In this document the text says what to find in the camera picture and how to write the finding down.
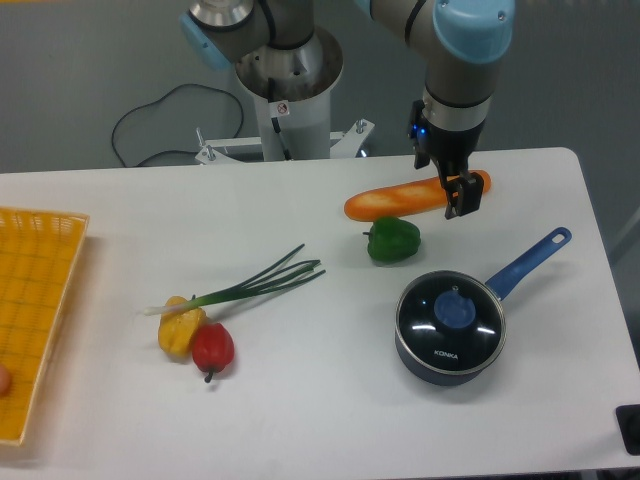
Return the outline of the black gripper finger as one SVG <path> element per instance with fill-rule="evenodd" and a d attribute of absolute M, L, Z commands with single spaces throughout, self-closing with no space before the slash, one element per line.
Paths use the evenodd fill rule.
<path fill-rule="evenodd" d="M 459 216 L 477 211 L 483 194 L 483 178 L 477 172 L 466 172 L 457 179 L 456 212 Z"/>
<path fill-rule="evenodd" d="M 446 196 L 446 208 L 445 208 L 445 218 L 447 220 L 456 218 L 459 215 L 458 212 L 458 200 L 459 200 L 459 176 L 440 176 L 440 184 L 445 192 Z"/>

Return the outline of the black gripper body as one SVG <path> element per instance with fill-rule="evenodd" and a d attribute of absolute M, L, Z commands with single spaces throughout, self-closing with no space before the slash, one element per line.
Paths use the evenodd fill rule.
<path fill-rule="evenodd" d="M 427 117 L 423 100 L 411 107 L 408 137 L 414 147 L 414 167 L 426 167 L 433 162 L 440 176 L 458 176 L 468 170 L 469 156 L 475 150 L 484 120 L 472 120 L 470 127 L 442 128 Z"/>

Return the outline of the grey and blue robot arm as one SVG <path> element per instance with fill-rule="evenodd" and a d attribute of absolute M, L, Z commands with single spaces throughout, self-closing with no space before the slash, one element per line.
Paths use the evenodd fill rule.
<path fill-rule="evenodd" d="M 361 8 L 425 61 L 407 128 L 415 167 L 436 166 L 447 217 L 475 212 L 484 183 L 468 160 L 511 43 L 514 3 L 364 1 Z M 311 2 L 197 1 L 180 25 L 205 64 L 232 68 L 253 97 L 266 160 L 328 157 L 330 94 L 344 60 L 315 23 Z"/>

